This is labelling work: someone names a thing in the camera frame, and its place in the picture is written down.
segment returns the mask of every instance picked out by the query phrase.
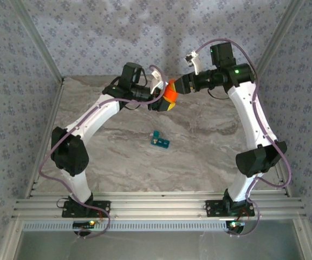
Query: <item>metal frame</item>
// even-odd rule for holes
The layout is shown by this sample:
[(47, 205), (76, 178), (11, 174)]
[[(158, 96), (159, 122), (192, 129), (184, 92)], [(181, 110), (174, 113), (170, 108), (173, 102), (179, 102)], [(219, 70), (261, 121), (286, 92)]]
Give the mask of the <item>metal frame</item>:
[[(35, 46), (39, 49), (43, 59), (49, 67), (53, 77), (61, 81), (61, 74), (51, 58), (44, 42), (42, 41), (36, 27), (34, 26), (29, 14), (20, 0), (10, 0), (21, 22), (26, 27)], [(277, 50), (282, 38), (292, 24), (304, 0), (291, 0), (278, 27), (276, 28), (271, 40), (269, 41), (262, 58), (258, 63), (258, 72), (263, 73), (275, 51)], [(53, 128), (54, 120), (61, 101), (63, 84), (56, 93), (55, 102), (52, 107), (49, 121), (42, 139), (42, 146), (37, 155), (31, 180), (27, 188), (25, 197), (16, 203), (12, 213), (12, 220), (9, 223), (4, 240), (1, 244), (0, 260), (13, 260), (17, 254), (18, 244), (21, 237), (21, 231), (37, 230), (71, 230), (72, 219), (63, 219), (61, 209), (56, 207), (59, 198), (68, 196), (63, 193), (39, 193), (33, 190), (37, 184), (37, 168), (44, 157), (50, 134)], [(276, 171), (281, 180), (287, 178), (287, 172), (280, 162), (276, 165)], [(138, 225), (143, 223), (165, 224), (161, 230), (176, 228), (178, 231), (188, 231), (189, 228), (195, 230), (225, 230), (226, 220), (220, 218), (207, 218), (203, 209), (204, 201), (208, 199), (221, 199), (222, 193), (215, 192), (126, 192), (126, 193), (96, 193), (95, 199), (108, 199), (112, 201), (111, 215), (113, 228), (111, 231), (138, 229)], [(293, 219), (298, 240), (304, 254), (304, 259), (312, 259), (312, 232), (309, 221), (300, 198), (292, 197), (289, 188), (285, 190), (273, 191), (253, 191), (251, 198), (256, 200), (261, 208), (262, 220), (275, 219)]]
[[(56, 94), (47, 130), (43, 136), (42, 147), (32, 173), (34, 181), (29, 185), (26, 194), (27, 199), (19, 199), (16, 202), (12, 213), (12, 221), (2, 245), (3, 250), (0, 252), (0, 260), (14, 258), (14, 255), (17, 253), (18, 241), (21, 235), (20, 231), (24, 228), (30, 230), (30, 226), (33, 225), (37, 227), (34, 231), (45, 230), (45, 227), (47, 227), (47, 230), (56, 231), (61, 226), (70, 230), (70, 226), (74, 222), (73, 219), (63, 219), (61, 217), (62, 209), (56, 207), (57, 200), (67, 197), (68, 194), (59, 192), (42, 193), (33, 189), (38, 179), (37, 166), (46, 153), (64, 87), (65, 84), (62, 84)], [(287, 172), (281, 162), (276, 165), (276, 171), (280, 180), (287, 178)], [(222, 197), (222, 193), (216, 192), (107, 192), (94, 194), (94, 198), (97, 200), (110, 200), (112, 202), (110, 208), (112, 224), (121, 224), (118, 226), (119, 231), (131, 231), (132, 225), (133, 227), (136, 225), (143, 226), (147, 223), (167, 224), (163, 225), (160, 230), (155, 231), (167, 231), (169, 230), (169, 225), (175, 224), (184, 225), (182, 228), (179, 228), (180, 226), (177, 227), (178, 231), (188, 231), (187, 227), (191, 223), (197, 224), (191, 230), (226, 230), (225, 226), (218, 229), (213, 228), (213, 226), (215, 227), (215, 225), (220, 223), (224, 224), (226, 220), (233, 219), (207, 218), (206, 211), (203, 209), (204, 201), (222, 199)], [(306, 213), (301, 199), (291, 197), (291, 191), (288, 188), (271, 191), (253, 191), (251, 198), (260, 207), (261, 220), (293, 219), (304, 259), (312, 259), (312, 233), (309, 222), (306, 220)], [(95, 229), (101, 230), (102, 227), (98, 226)]]

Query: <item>metal bar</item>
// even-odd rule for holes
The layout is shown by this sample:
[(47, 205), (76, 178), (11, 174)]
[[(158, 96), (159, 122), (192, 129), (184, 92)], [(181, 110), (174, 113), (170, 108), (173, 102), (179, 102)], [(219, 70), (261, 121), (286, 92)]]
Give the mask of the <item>metal bar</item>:
[(40, 55), (44, 59), (44, 62), (48, 66), (53, 77), (58, 81), (62, 82), (62, 76), (59, 69), (56, 66), (55, 61), (53, 60), (49, 50), (47, 49), (41, 35), (39, 34), (36, 26), (33, 24), (33, 21), (30, 15), (27, 12), (24, 4), (21, 0), (10, 0), (11, 5), (13, 6), (16, 15), (19, 17), (21, 23), (24, 25), (27, 33), (32, 39), (34, 45), (38, 49)]
[(23, 226), (24, 223), (21, 220), (10, 221), (0, 245), (0, 260), (14, 259)]
[(32, 189), (33, 189), (33, 185), (36, 183), (36, 179), (38, 178), (38, 168), (48, 148), (48, 143), (50, 140), (51, 132), (53, 130), (53, 125), (55, 122), (57, 110), (60, 105), (62, 93), (63, 93), (63, 82), (60, 83), (60, 86), (58, 87), (57, 92), (56, 92), (54, 104), (53, 104), (53, 107), (51, 108), (49, 120), (48, 120), (47, 126), (45, 127), (45, 131), (42, 137), (41, 147), (37, 154), (37, 158), (32, 169), (32, 175), (31, 175), (31, 178), (29, 180), (29, 183), (26, 189), (25, 198), (30, 197)]
[(261, 76), (267, 69), (276, 50), (280, 46), (281, 40), (284, 38), (293, 20), (298, 14), (304, 0), (291, 0), (287, 6), (279, 24), (277, 25), (268, 45), (257, 63), (257, 73)]
[[(62, 221), (27, 221), (23, 231), (77, 231), (73, 229), (73, 220)], [(107, 222), (98, 222), (91, 231), (101, 231)], [(124, 221), (117, 220), (110, 224), (109, 231), (225, 231), (226, 222), (201, 219), (201, 220), (156, 220), (156, 221)]]
[(294, 219), (293, 223), (295, 225), (297, 237), (301, 245), (305, 260), (312, 260), (312, 231), (309, 224), (309, 220)]
[[(112, 192), (95, 196), (112, 202), (110, 215), (118, 220), (206, 219), (205, 201), (222, 197), (222, 193), (214, 192)], [(62, 219), (62, 209), (56, 207), (59, 198), (62, 196), (48, 194), (20, 199), (13, 217), (22, 220)], [(305, 214), (300, 198), (289, 198), (284, 192), (256, 191), (251, 198), (258, 203), (263, 219), (294, 219)]]
[[(277, 174), (283, 178), (284, 181), (288, 178), (288, 171), (286, 166), (282, 162), (278, 162), (275, 165)], [(292, 189), (290, 186), (286, 187), (286, 192), (290, 198), (293, 196)], [(312, 231), (309, 224), (309, 220), (307, 219), (306, 213), (304, 211), (305, 217), (303, 218), (296, 218), (293, 220), (298, 241), (300, 243), (304, 259), (305, 260), (312, 260)]]
[[(253, 190), (251, 192), (252, 198), (255, 196), (261, 196), (263, 198), (269, 198), (270, 196), (285, 197), (285, 190)], [(32, 193), (32, 200), (37, 199), (59, 199), (67, 197), (67, 193), (63, 192), (36, 192)], [(180, 191), (180, 192), (93, 192), (95, 199), (101, 200), (102, 198), (109, 199), (159, 199), (159, 198), (181, 198), (181, 199), (215, 199), (222, 198), (223, 192), (212, 192), (212, 191)]]

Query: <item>patterned wallpaper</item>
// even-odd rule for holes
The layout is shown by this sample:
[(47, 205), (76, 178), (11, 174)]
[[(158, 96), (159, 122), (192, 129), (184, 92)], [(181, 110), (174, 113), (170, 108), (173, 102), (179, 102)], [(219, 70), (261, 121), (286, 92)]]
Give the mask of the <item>patterned wallpaper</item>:
[[(218, 37), (237, 41), (257, 62), (289, 0), (23, 2), (67, 76), (120, 74), (128, 61), (169, 75), (190, 72), (183, 57)], [(203, 58), (211, 66), (209, 53)]]
[(303, 197), (312, 224), (312, 1), (306, 1), (262, 76), (270, 123), (288, 143), (291, 188)]
[(57, 86), (10, 3), (0, 0), (0, 241), (24, 196)]

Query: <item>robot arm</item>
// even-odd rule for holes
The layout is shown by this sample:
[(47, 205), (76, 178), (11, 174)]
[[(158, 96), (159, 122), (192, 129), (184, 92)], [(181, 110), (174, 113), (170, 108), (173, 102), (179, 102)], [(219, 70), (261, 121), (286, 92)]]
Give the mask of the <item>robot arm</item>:
[[(51, 155), (57, 168), (61, 170), (66, 184), (71, 188), (73, 194), (80, 202), (89, 204), (93, 200), (91, 190), (88, 187), (85, 169), (89, 162), (86, 145), (93, 134), (113, 115), (124, 108), (126, 102), (111, 101), (100, 106), (104, 101), (114, 98), (151, 101), (160, 94), (163, 88), (163, 81), (158, 71), (152, 73), (153, 80), (151, 88), (138, 85), (141, 72), (145, 76), (143, 68), (135, 63), (127, 63), (120, 77), (116, 78), (106, 87), (98, 100), (87, 110), (84, 115), (66, 128), (56, 127), (51, 135), (51, 147), (67, 134), (69, 129), (75, 128), (72, 134), (59, 145)], [(174, 102), (167, 99), (165, 94), (157, 102), (149, 104), (149, 109), (167, 111), (174, 106)]]
[(265, 138), (254, 114), (253, 102), (256, 103), (258, 116), (267, 130), (268, 136), (274, 140), (283, 153), (287, 147), (285, 142), (278, 142), (270, 129), (258, 97), (255, 101), (252, 100), (256, 84), (250, 66), (236, 64), (230, 43), (213, 45), (210, 47), (210, 53), (212, 63), (217, 69), (202, 71), (203, 66), (198, 54), (193, 51), (186, 57), (186, 61), (194, 66), (194, 72), (177, 79), (174, 85), (175, 91), (181, 94), (197, 92), (203, 88), (214, 89), (214, 87), (223, 86), (238, 111), (249, 150), (236, 156), (239, 171), (223, 198), (226, 210), (230, 211), (246, 204), (245, 195), (255, 177), (261, 177), (281, 158)]

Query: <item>robot end effector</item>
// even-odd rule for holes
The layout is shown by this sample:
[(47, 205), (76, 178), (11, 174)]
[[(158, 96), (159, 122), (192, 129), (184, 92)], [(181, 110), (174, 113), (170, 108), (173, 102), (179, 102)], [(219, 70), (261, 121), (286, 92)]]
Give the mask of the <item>robot end effector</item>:
[[(226, 93), (232, 86), (238, 87), (243, 82), (254, 82), (255, 78), (248, 64), (237, 65), (233, 56), (231, 43), (221, 43), (210, 47), (211, 61), (217, 69), (197, 71), (186, 74), (176, 80), (175, 90), (180, 94), (188, 94), (201, 89), (210, 90), (223, 86)], [(193, 54), (186, 61), (192, 65)]]
[[(145, 84), (143, 86), (138, 84), (141, 73), (143, 73), (145, 78)], [(133, 62), (127, 62), (123, 67), (121, 76), (117, 77), (102, 93), (115, 98), (136, 100), (139, 102), (151, 101), (161, 93), (163, 82), (159, 79), (153, 84), (154, 82), (152, 81), (152, 85), (155, 86), (151, 89), (147, 87), (147, 83), (145, 71), (142, 66)], [(175, 91), (173, 83), (174, 81), (171, 80), (161, 99), (148, 105), (149, 110), (159, 112), (169, 111), (175, 106), (178, 93)], [(120, 102), (120, 109), (123, 109), (125, 105), (125, 102)]]

